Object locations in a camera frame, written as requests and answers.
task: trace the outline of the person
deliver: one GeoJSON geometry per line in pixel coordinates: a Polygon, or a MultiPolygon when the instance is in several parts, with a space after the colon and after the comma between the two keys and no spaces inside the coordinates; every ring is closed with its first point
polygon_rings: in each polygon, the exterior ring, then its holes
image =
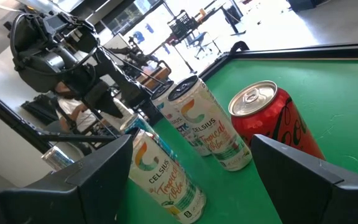
{"type": "Polygon", "coordinates": [[[145,40],[143,34],[140,31],[135,31],[134,37],[137,39],[137,44],[140,44],[145,40]]]}
{"type": "MultiPolygon", "coordinates": [[[[75,121],[77,130],[83,132],[96,122],[96,117],[81,101],[74,99],[70,95],[71,90],[63,83],[59,82],[55,87],[55,93],[58,95],[58,104],[67,116],[75,121]]],[[[60,125],[66,132],[70,132],[70,123],[66,121],[61,113],[56,110],[60,125]]]]}
{"type": "MultiPolygon", "coordinates": [[[[71,90],[63,83],[59,82],[55,87],[55,93],[58,95],[58,104],[61,109],[67,114],[67,116],[75,121],[77,130],[83,132],[88,129],[92,124],[96,122],[95,115],[89,110],[81,101],[74,99],[71,94],[71,90]]],[[[116,106],[119,108],[120,112],[123,114],[122,118],[116,118],[113,116],[108,116],[105,113],[101,113],[103,117],[108,118],[108,122],[105,119],[102,119],[102,123],[105,126],[113,126],[115,130],[119,131],[121,125],[131,117],[134,112],[128,109],[123,103],[118,99],[113,99],[116,106]]],[[[66,119],[56,111],[60,125],[64,131],[71,131],[70,124],[66,119]]]]}

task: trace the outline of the glass wall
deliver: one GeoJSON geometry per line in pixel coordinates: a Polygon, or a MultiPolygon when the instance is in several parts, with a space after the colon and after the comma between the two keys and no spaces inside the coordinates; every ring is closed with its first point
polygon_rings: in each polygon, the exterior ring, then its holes
{"type": "Polygon", "coordinates": [[[111,32],[116,35],[125,32],[128,27],[135,24],[147,11],[160,0],[135,0],[112,21],[103,21],[111,32]]]}
{"type": "Polygon", "coordinates": [[[201,8],[206,7],[213,0],[165,0],[173,14],[177,16],[184,9],[190,17],[199,13],[201,8]]]}
{"type": "Polygon", "coordinates": [[[171,34],[172,31],[167,23],[172,19],[165,6],[161,5],[131,29],[124,38],[128,41],[129,37],[135,36],[139,47],[148,54],[171,34]]]}

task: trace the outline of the celsius logo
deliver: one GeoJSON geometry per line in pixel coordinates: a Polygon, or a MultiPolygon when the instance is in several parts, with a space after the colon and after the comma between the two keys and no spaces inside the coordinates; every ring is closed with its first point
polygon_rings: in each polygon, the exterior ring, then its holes
{"type": "Polygon", "coordinates": [[[204,119],[204,115],[200,114],[198,115],[196,118],[191,118],[189,116],[187,116],[187,112],[192,109],[194,107],[194,99],[192,99],[190,102],[188,102],[187,104],[185,104],[180,112],[182,113],[182,115],[186,118],[186,120],[196,124],[196,123],[200,123],[203,119],[204,119]]]}
{"type": "Polygon", "coordinates": [[[164,103],[162,103],[162,104],[157,106],[157,109],[159,109],[159,110],[162,109],[162,108],[164,108],[164,103]]]}
{"type": "Polygon", "coordinates": [[[143,155],[146,153],[146,151],[147,151],[147,145],[145,142],[145,143],[143,143],[143,146],[140,147],[139,151],[137,152],[137,154],[135,156],[135,164],[139,169],[144,170],[144,171],[154,170],[158,165],[158,158],[157,158],[157,156],[154,157],[154,161],[151,164],[143,163],[143,155]]]}

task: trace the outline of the white can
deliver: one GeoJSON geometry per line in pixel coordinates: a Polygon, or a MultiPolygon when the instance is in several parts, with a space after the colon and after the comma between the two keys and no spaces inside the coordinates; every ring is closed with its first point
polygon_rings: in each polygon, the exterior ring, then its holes
{"type": "Polygon", "coordinates": [[[196,75],[179,83],[168,100],[226,170],[240,170],[251,161],[249,148],[222,106],[196,75]]]}
{"type": "Polygon", "coordinates": [[[177,112],[168,102],[168,94],[176,87],[173,81],[167,81],[154,91],[151,100],[154,106],[162,113],[162,115],[171,123],[171,125],[186,139],[186,141],[200,154],[208,156],[211,152],[198,139],[197,135],[185,122],[184,117],[177,112]]]}
{"type": "Polygon", "coordinates": [[[140,128],[144,131],[152,134],[153,139],[162,147],[162,149],[167,153],[167,155],[173,159],[177,160],[178,156],[176,153],[165,143],[164,140],[160,138],[160,136],[154,131],[154,129],[145,121],[145,119],[140,114],[135,114],[131,119],[126,121],[121,127],[120,132],[123,134],[127,134],[133,128],[140,128]]]}
{"type": "Polygon", "coordinates": [[[191,182],[177,162],[171,160],[151,138],[135,128],[129,178],[145,190],[180,223],[197,221],[206,203],[205,194],[191,182]]]}

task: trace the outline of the green felt surface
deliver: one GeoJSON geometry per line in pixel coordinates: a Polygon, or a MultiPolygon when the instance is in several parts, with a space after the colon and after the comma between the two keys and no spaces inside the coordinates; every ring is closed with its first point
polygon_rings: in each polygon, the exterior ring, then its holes
{"type": "MultiPolygon", "coordinates": [[[[328,162],[358,173],[358,61],[232,60],[206,83],[227,111],[238,91],[262,80],[289,92],[328,162]]],[[[227,172],[212,156],[198,156],[167,121],[154,128],[206,192],[197,223],[281,223],[253,162],[227,172]]],[[[131,181],[125,197],[120,223],[176,223],[131,181]]]]}

